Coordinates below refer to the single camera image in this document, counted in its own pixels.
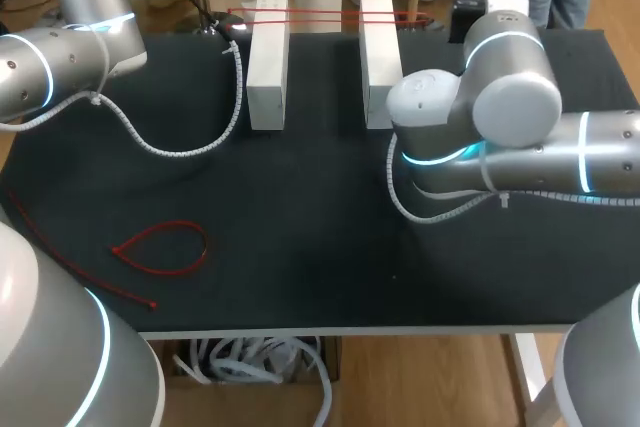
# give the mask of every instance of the red loop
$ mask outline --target red loop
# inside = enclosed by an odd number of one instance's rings
[[[96,285],[97,287],[99,287],[101,289],[107,290],[107,291],[109,291],[109,292],[111,292],[113,294],[119,295],[120,297],[132,300],[132,301],[137,302],[139,304],[146,305],[151,310],[155,310],[156,309],[156,307],[158,306],[157,302],[155,302],[153,300],[145,299],[144,297],[139,297],[139,296],[137,296],[135,294],[132,294],[131,292],[127,292],[126,290],[122,290],[122,289],[120,289],[120,288],[118,288],[118,287],[116,287],[114,285],[111,285],[108,282],[104,282],[104,281],[92,276],[91,274],[87,273],[83,269],[81,269],[75,262],[72,262],[72,261],[67,260],[66,258],[64,258],[62,256],[62,254],[60,254],[60,252],[58,252],[55,249],[55,247],[53,247],[51,242],[49,242],[46,239],[46,237],[40,232],[40,230],[38,229],[36,224],[33,222],[33,220],[31,220],[31,218],[27,214],[27,211],[22,206],[22,204],[20,203],[18,198],[14,195],[14,193],[12,191],[10,191],[9,189],[6,189],[6,188],[5,188],[5,191],[7,192],[7,195],[9,196],[9,199],[11,199],[11,202],[13,202],[14,206],[16,207],[16,209],[18,210],[18,212],[20,213],[20,215],[24,219],[24,222],[31,229],[31,231],[38,238],[38,240],[40,240],[40,242],[42,243],[44,248],[49,251],[49,254],[51,254],[51,256],[54,257],[58,262],[60,262],[62,265],[64,265],[68,269],[72,270],[73,272],[75,272],[80,277],[83,277],[84,279],[88,280],[89,282],[91,282],[92,284]],[[204,241],[204,251],[202,252],[202,255],[200,256],[200,258],[195,263],[193,263],[192,265],[188,266],[187,268],[182,269],[182,270],[178,270],[178,271],[173,271],[173,272],[156,271],[154,269],[148,269],[148,268],[146,268],[144,266],[140,266],[138,264],[135,264],[134,262],[131,262],[131,260],[129,260],[126,256],[123,256],[120,253],[127,246],[131,245],[132,243],[136,242],[137,240],[140,240],[140,238],[148,235],[149,233],[151,233],[151,232],[153,232],[155,230],[162,229],[162,228],[164,228],[164,227],[166,227],[168,225],[169,226],[171,226],[171,225],[173,225],[173,226],[176,226],[176,225],[185,226],[185,227],[191,228],[193,230],[196,230],[202,236],[202,239]],[[128,264],[132,265],[133,267],[141,269],[141,270],[143,270],[145,272],[149,272],[149,273],[155,274],[155,275],[179,275],[179,274],[185,274],[187,272],[190,272],[190,271],[196,269],[197,267],[199,267],[200,264],[202,264],[202,262],[204,261],[204,259],[206,257],[206,254],[207,254],[207,235],[206,235],[204,229],[202,227],[200,227],[198,224],[195,224],[193,222],[184,221],[184,220],[177,220],[177,221],[173,221],[173,222],[165,222],[164,224],[155,225],[155,226],[145,230],[144,232],[134,236],[131,240],[128,240],[127,242],[122,244],[120,247],[112,248],[111,251],[115,255],[117,255],[120,259],[122,259],[123,261],[125,261]]]
[[[200,236],[202,237],[202,243],[204,245],[204,250],[202,251],[202,254],[198,258],[198,260],[196,260],[192,264],[188,265],[187,267],[184,267],[182,269],[176,269],[176,270],[152,269],[150,267],[146,267],[146,266],[144,266],[142,264],[139,264],[139,263],[131,260],[129,257],[124,255],[124,253],[123,253],[123,251],[125,249],[127,249],[130,246],[132,246],[136,242],[139,242],[140,240],[144,239],[145,237],[148,237],[153,232],[157,232],[159,230],[175,229],[175,228],[180,228],[180,227],[185,227],[187,229],[191,229],[191,230],[194,230],[197,233],[199,233]],[[143,272],[146,272],[148,274],[153,274],[153,275],[184,275],[184,274],[187,274],[187,273],[197,269],[204,262],[204,259],[207,257],[207,248],[208,248],[207,244],[208,244],[207,243],[207,234],[204,231],[204,229],[202,227],[200,227],[198,224],[196,224],[195,222],[190,222],[188,220],[172,220],[172,221],[169,221],[169,222],[163,222],[161,224],[154,225],[152,227],[149,227],[148,229],[143,230],[139,234],[136,234],[133,237],[131,237],[131,239],[127,240],[124,244],[119,245],[118,247],[112,247],[111,248],[111,252],[115,256],[117,256],[120,260],[122,260],[124,263],[129,264],[131,267],[134,267],[134,268],[136,268],[138,270],[142,270]]]

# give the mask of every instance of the red rope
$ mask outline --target red rope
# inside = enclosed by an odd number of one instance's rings
[[[141,264],[139,264],[137,262],[134,262],[129,257],[127,257],[126,255],[123,254],[123,251],[125,249],[127,249],[131,245],[135,244],[136,242],[144,239],[149,234],[151,234],[153,232],[157,232],[158,230],[166,230],[166,229],[171,229],[171,228],[176,228],[176,227],[186,227],[188,229],[192,229],[192,230],[198,232],[202,236],[202,242],[204,244],[204,250],[202,251],[202,254],[198,258],[198,260],[193,262],[191,265],[189,265],[189,266],[187,266],[185,268],[176,269],[176,270],[157,270],[157,269],[152,269],[152,268],[146,267],[146,266],[141,265]],[[111,248],[111,252],[115,256],[117,256],[120,260],[122,260],[126,264],[129,264],[131,267],[134,267],[136,269],[142,270],[143,272],[146,272],[148,274],[152,274],[152,275],[184,275],[184,274],[188,274],[189,272],[192,272],[192,271],[196,270],[198,267],[200,267],[200,265],[204,262],[204,259],[207,257],[207,234],[204,231],[204,229],[202,227],[200,227],[198,224],[196,224],[195,222],[189,222],[188,220],[172,220],[170,222],[163,222],[162,224],[154,225],[153,227],[149,227],[148,229],[143,230],[139,234],[136,234],[133,237],[131,237],[131,239],[127,240],[124,244],[119,245],[118,247],[112,247]]]
[[[227,9],[227,13],[231,12],[289,12],[290,14],[343,14],[343,15],[360,15],[360,14],[394,14],[409,15],[411,12],[405,11],[385,11],[385,12],[360,12],[359,10],[312,10],[312,9],[245,9],[244,7],[234,7]]]
[[[302,20],[302,19],[294,19],[294,20],[260,20],[254,22],[238,22],[236,24],[227,24],[227,30],[230,30],[233,25],[259,25],[259,24],[309,24],[313,22],[318,23],[332,23],[332,22],[341,22],[343,24],[395,24],[395,25],[403,25],[403,24],[426,24],[431,22],[433,19],[418,19],[415,21],[411,20],[332,20],[332,19],[316,19],[316,20]]]
[[[116,287],[116,286],[114,286],[114,285],[112,285],[112,284],[110,284],[108,282],[100,280],[100,279],[94,277],[93,275],[89,274],[88,272],[86,272],[82,268],[80,268],[80,266],[78,266],[78,264],[76,264],[75,262],[72,262],[72,261],[66,259],[60,252],[58,252],[58,250],[51,244],[51,242],[49,242],[49,240],[47,240],[47,238],[44,236],[44,234],[42,232],[40,232],[40,230],[38,229],[38,227],[36,226],[34,221],[31,220],[31,218],[27,214],[27,211],[22,206],[22,204],[20,203],[18,198],[14,195],[14,193],[12,191],[8,190],[8,189],[5,189],[5,190],[6,190],[7,194],[9,195],[9,198],[11,199],[11,202],[13,202],[14,206],[16,207],[16,209],[18,210],[18,212],[20,213],[20,215],[24,219],[24,221],[27,224],[27,226],[31,229],[31,231],[38,238],[38,240],[40,240],[42,245],[49,251],[49,253],[58,262],[60,262],[65,267],[71,269],[73,272],[75,272],[80,277],[83,277],[84,279],[88,280],[89,282],[91,282],[92,284],[96,285],[97,287],[99,287],[99,288],[101,288],[103,290],[109,291],[109,292],[111,292],[113,294],[119,295],[120,297],[132,300],[132,301],[137,302],[139,304],[146,305],[151,310],[155,310],[156,309],[156,307],[158,306],[157,302],[155,302],[153,300],[145,299],[144,297],[139,297],[139,296],[137,296],[135,294],[132,294],[131,292],[127,292],[126,290],[120,289],[119,287]],[[184,227],[187,227],[187,228],[191,228],[191,229],[197,231],[202,236],[202,239],[204,241],[204,251],[202,252],[202,255],[198,258],[198,260],[196,262],[194,262],[193,264],[189,265],[188,267],[186,267],[184,269],[181,269],[181,270],[174,270],[174,271],[166,271],[165,272],[165,271],[161,271],[161,270],[155,270],[155,269],[150,269],[148,267],[144,267],[144,266],[142,266],[140,264],[137,264],[137,263],[131,261],[128,257],[126,257],[124,254],[122,254],[122,250],[126,249],[128,246],[132,245],[133,243],[139,241],[140,239],[142,239],[146,235],[150,234],[151,232],[156,231],[156,230],[160,230],[160,229],[163,229],[163,228],[167,228],[167,227],[170,227],[170,226],[184,226]],[[140,270],[142,270],[144,272],[147,272],[147,273],[150,273],[150,274],[154,274],[154,275],[182,275],[182,274],[186,274],[186,273],[192,272],[193,270],[197,269],[204,262],[204,259],[205,259],[206,255],[207,255],[207,236],[206,236],[206,233],[205,233],[204,229],[202,229],[202,227],[200,227],[198,224],[193,223],[193,222],[183,221],[183,220],[177,220],[177,221],[172,221],[172,222],[165,222],[165,223],[150,227],[149,229],[146,229],[145,231],[141,232],[140,234],[135,235],[132,239],[128,240],[127,242],[125,242],[121,246],[113,247],[111,249],[111,251],[116,256],[118,256],[121,260],[126,262],[127,264],[135,267],[136,269],[140,269]]]

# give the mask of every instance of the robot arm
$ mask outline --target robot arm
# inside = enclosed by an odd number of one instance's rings
[[[0,37],[0,122],[52,107],[143,66],[129,0],[59,0],[65,29]]]
[[[484,15],[463,50],[460,77],[417,72],[387,99],[403,161],[420,191],[436,199],[478,192],[637,192],[638,114],[561,114],[560,92],[527,16]]]
[[[51,107],[145,64],[128,0],[59,0],[66,29],[0,37],[0,120]]]

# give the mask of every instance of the white block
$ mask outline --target white block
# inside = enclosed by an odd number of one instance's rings
[[[367,14],[366,12],[389,12]],[[402,80],[402,63],[392,0],[360,0],[360,62],[362,98],[368,129],[390,129],[386,100],[389,90]],[[389,23],[366,23],[382,21]]]
[[[257,0],[257,9],[286,9],[288,0]],[[287,12],[256,12],[247,71],[247,98],[253,130],[284,129],[289,65]]]

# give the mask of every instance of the black table surface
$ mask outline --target black table surface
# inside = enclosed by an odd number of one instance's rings
[[[542,39],[565,111],[637,107],[601,32]],[[399,40],[405,74],[462,68],[460,46],[442,35]],[[233,104],[224,42],[146,43],[147,66],[105,93],[157,147],[210,142]],[[239,43],[246,61],[249,38]],[[0,200],[36,245],[7,189],[61,255],[156,301],[150,311],[87,283],[142,332],[565,324],[640,280],[636,209],[514,196],[508,209],[491,199],[435,226],[410,225],[386,190],[390,133],[364,128],[355,36],[292,36],[286,111],[284,132],[255,133],[245,106],[227,144],[185,161],[148,154],[108,109],[78,103],[18,137]],[[403,201],[420,214],[424,200],[415,202],[400,162],[397,172]],[[206,261],[190,275],[139,272],[108,249],[174,219],[209,237]],[[131,255],[175,268],[197,257],[197,242],[165,232]]]

